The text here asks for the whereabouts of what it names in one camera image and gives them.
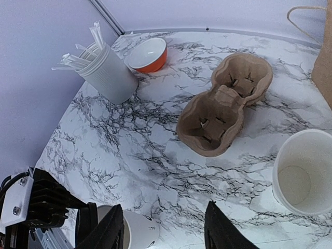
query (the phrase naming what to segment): white paper cup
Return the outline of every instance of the white paper cup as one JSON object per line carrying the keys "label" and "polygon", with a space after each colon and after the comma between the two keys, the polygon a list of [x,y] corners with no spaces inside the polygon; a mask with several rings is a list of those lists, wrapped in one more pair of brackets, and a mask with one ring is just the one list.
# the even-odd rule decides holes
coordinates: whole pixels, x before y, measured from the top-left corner
{"label": "white paper cup", "polygon": [[320,215],[332,209],[332,135],[304,130],[282,145],[273,168],[273,194],[293,213]]}
{"label": "white paper cup", "polygon": [[[109,205],[98,207],[98,223],[111,208]],[[126,210],[123,211],[123,217],[123,249],[145,249],[156,243],[160,230],[152,218]]]}

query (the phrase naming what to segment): orange bowl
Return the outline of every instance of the orange bowl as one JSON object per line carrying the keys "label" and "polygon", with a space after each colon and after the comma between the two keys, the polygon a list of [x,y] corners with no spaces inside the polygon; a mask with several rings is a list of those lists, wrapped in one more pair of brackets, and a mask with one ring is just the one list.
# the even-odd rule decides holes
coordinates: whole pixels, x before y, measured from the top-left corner
{"label": "orange bowl", "polygon": [[151,38],[134,48],[128,57],[128,64],[141,73],[152,73],[161,69],[166,59],[166,41],[161,38]]}

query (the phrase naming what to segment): white wall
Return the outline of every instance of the white wall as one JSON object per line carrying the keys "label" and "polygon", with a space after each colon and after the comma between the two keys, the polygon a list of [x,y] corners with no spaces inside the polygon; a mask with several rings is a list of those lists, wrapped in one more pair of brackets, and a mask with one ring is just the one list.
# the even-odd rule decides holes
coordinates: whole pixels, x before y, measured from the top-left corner
{"label": "white wall", "polygon": [[[313,42],[286,18],[294,6],[326,6],[326,0],[102,0],[126,31],[206,28],[258,32]],[[295,10],[300,27],[322,40],[325,12]]]}
{"label": "white wall", "polygon": [[93,42],[100,20],[105,40],[116,39],[88,0],[1,1],[0,181],[34,166],[83,80],[51,71],[74,43]]}

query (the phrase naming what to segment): brown paper bag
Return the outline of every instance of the brown paper bag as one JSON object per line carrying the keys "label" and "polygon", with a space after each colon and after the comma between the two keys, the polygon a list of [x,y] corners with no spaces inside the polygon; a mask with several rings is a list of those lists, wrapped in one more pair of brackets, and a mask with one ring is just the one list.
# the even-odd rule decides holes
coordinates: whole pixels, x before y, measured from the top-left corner
{"label": "brown paper bag", "polygon": [[314,68],[312,70],[312,81],[318,87],[319,91],[323,95],[324,99],[332,109],[332,0],[327,0],[327,8],[324,7],[308,7],[299,6],[292,8],[288,14],[288,20],[300,31],[311,37],[316,42],[315,38],[309,35],[307,32],[300,29],[293,21],[290,20],[289,14],[295,9],[322,9],[326,10],[326,21],[324,30],[324,41],[318,55]]}

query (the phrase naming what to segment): marble countertop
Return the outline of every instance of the marble countertop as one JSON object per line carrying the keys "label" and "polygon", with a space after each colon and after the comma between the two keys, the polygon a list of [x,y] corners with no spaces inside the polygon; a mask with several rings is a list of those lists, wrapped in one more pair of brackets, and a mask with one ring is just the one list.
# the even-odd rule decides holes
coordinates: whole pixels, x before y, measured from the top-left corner
{"label": "marble countertop", "polygon": [[[155,248],[204,248],[210,200],[261,249],[332,248],[331,213],[292,214],[277,203],[271,186],[275,157],[288,137],[309,128],[332,133],[331,110],[310,80],[319,50],[208,32],[125,35],[112,48],[124,58],[152,37],[168,44],[166,66],[149,75],[137,73],[139,89],[121,105],[84,83],[37,167],[83,201],[120,203],[152,216],[161,227]],[[245,109],[244,128],[232,146],[219,157],[205,158],[179,140],[177,119],[194,95],[211,87],[213,69],[234,52],[266,59],[274,79],[266,98]],[[73,218],[64,229],[73,242]]]}

